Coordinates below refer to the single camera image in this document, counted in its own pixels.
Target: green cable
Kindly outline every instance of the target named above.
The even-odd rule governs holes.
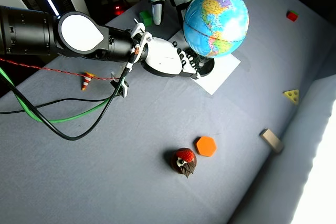
[[[0,68],[0,74],[5,77],[9,82],[11,82],[11,84],[13,84],[13,82],[11,81],[11,79],[8,77],[8,75],[5,73],[5,71]],[[21,107],[23,108],[23,110],[32,118],[34,119],[35,121],[37,122],[42,122],[40,120],[40,118],[38,118],[32,111],[29,110],[29,108],[27,107],[27,105],[17,96],[15,96],[16,99],[18,100],[18,102],[20,103]],[[80,118],[81,116],[84,116],[84,115],[87,115],[89,113],[91,113],[92,111],[95,111],[96,109],[104,106],[106,103],[107,103],[108,100],[98,104],[97,106],[93,107],[92,109],[88,110],[88,111],[85,111],[85,112],[82,112],[78,115],[74,115],[74,116],[71,116],[69,118],[64,118],[64,119],[58,119],[58,120],[50,120],[50,123],[64,123],[64,122],[68,122],[68,121],[71,121],[71,120],[74,120],[74,119],[77,119],[77,118]]]

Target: yellow triangular block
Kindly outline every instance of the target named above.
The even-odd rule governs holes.
[[[291,101],[295,105],[299,105],[299,90],[298,89],[288,90],[288,91],[285,91],[283,94],[285,97],[289,99],[289,101]]]

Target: red strawberry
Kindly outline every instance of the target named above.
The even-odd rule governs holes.
[[[184,148],[184,150],[176,152],[177,157],[183,159],[184,161],[190,163],[194,159],[194,153],[191,149]]]

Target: gray tablecloth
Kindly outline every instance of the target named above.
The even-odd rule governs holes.
[[[241,64],[207,94],[191,79],[157,77],[140,65],[128,75],[126,99],[116,99],[87,137],[68,142],[25,114],[0,116],[1,223],[225,223],[270,149],[258,136],[269,127],[281,135],[294,106],[282,95],[305,93],[334,41],[334,28],[297,0],[244,0],[250,14],[246,40],[234,52]],[[108,23],[131,28],[143,0]],[[299,14],[293,23],[289,9]],[[179,30],[170,4],[164,23],[150,27],[169,39]],[[59,57],[49,67],[88,70],[108,77],[120,64]],[[64,97],[103,98],[108,82],[38,71],[19,89],[33,104]],[[49,119],[82,112],[92,104],[65,102],[41,109]],[[18,109],[13,94],[0,110]],[[99,112],[57,126],[69,135],[86,130]],[[198,156],[186,179],[166,162],[171,150],[194,149],[201,135],[218,150]]]

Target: beige block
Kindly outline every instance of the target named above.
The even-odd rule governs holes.
[[[282,151],[282,141],[277,136],[275,136],[275,134],[270,129],[265,129],[262,131],[260,136],[266,141],[266,143],[273,149],[275,153],[280,153]]]

